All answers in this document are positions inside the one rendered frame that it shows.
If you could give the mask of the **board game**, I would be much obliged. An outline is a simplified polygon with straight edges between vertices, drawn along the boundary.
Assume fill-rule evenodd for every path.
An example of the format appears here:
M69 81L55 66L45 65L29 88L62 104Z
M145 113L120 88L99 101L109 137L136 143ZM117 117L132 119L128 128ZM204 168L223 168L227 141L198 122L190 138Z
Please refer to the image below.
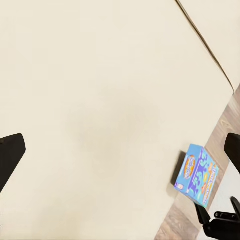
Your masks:
M174 188L195 204L206 208L218 171L205 147L190 144Z

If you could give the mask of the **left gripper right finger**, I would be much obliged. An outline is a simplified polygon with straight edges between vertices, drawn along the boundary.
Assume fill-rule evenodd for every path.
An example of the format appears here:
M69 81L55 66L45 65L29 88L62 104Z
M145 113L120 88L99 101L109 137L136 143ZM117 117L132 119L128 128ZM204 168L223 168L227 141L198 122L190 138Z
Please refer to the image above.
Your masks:
M240 135L228 133L224 151L240 173Z

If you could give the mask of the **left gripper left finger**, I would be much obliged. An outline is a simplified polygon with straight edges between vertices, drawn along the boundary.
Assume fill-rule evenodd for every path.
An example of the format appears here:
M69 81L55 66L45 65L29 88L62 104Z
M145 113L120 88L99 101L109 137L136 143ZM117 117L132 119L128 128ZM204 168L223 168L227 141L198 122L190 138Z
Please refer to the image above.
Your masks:
M0 193L26 152L21 133L0 138Z

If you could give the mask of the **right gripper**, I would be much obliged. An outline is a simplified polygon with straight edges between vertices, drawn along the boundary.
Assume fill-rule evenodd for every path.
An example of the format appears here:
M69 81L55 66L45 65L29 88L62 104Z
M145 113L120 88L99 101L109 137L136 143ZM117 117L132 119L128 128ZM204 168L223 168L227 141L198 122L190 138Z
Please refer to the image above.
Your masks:
M236 197L230 198L237 217L240 221L240 202ZM214 219L210 222L211 217L206 211L205 207L195 203L198 219L202 224L204 232L207 237L211 237L218 240L240 240L240 225L236 222Z

